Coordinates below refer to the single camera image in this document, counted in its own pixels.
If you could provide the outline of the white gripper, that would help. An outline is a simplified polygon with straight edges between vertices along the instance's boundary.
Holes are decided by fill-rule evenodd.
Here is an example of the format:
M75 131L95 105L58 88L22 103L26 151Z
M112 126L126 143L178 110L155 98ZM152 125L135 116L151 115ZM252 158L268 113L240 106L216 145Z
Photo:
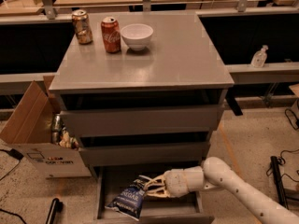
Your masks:
M164 176L148 177L141 175L145 187L157 186L157 189L148 189L147 196L156 198L179 198L189 193L188 184L183 169L166 171Z

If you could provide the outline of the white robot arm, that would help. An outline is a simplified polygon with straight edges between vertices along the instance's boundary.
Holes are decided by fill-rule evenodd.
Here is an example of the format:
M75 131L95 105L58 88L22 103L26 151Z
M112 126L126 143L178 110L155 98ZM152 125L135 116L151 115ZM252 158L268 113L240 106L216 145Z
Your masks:
M217 157L207 158L201 166L165 171L145 186L146 195L157 198L179 198L217 188L233 194L262 224L299 224L299 216L245 182Z

